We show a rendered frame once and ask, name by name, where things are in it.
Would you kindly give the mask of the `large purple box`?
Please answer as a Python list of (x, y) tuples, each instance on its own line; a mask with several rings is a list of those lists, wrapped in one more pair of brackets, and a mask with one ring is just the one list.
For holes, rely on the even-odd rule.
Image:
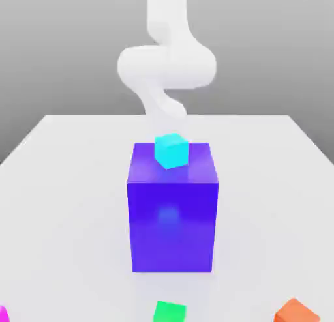
[(137, 143), (127, 179), (133, 272), (211, 272), (219, 180), (208, 143), (186, 166), (164, 169), (152, 143)]

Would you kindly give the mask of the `small cyan cube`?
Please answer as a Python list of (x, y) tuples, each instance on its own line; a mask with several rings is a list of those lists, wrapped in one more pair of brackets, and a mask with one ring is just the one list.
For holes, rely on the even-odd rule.
[(155, 160), (164, 169), (186, 166), (189, 162), (189, 142), (177, 133), (155, 138)]

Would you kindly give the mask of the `small green cube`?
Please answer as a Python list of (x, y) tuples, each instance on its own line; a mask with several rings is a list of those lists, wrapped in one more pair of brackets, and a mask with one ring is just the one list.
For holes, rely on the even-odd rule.
[(185, 305), (158, 301), (153, 322), (185, 322), (186, 312)]

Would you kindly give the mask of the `small orange cube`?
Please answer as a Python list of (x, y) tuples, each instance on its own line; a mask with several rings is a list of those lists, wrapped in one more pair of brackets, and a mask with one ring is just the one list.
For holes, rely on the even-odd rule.
[(275, 313), (273, 322), (320, 322), (320, 317), (292, 298)]

